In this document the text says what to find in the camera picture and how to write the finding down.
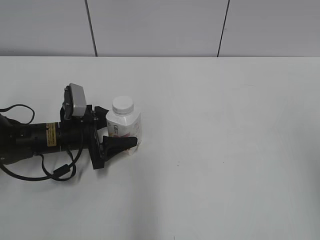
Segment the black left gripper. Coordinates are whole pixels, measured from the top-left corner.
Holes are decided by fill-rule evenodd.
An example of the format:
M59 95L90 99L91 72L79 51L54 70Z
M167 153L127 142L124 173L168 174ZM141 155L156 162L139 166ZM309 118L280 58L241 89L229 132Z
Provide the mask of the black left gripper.
M102 169L105 162L119 153L136 147L138 139L131 137L104 136L99 141L98 130L107 127L106 115L109 110L100 106L86 106L83 117L64 119L65 111L60 109L60 148L62 151L88 149L93 169Z

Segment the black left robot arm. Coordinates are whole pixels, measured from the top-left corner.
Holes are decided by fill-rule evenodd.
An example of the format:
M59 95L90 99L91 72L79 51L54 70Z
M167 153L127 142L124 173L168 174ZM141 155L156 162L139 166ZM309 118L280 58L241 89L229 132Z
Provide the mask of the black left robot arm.
M60 121L22 124L5 116L0 117L0 162L10 165L29 159L35 154L50 154L67 150L88 149L93 169L102 169L115 155L135 147L136 137L99 139L98 131L107 127L108 110L87 105L84 116L65 119L60 110Z

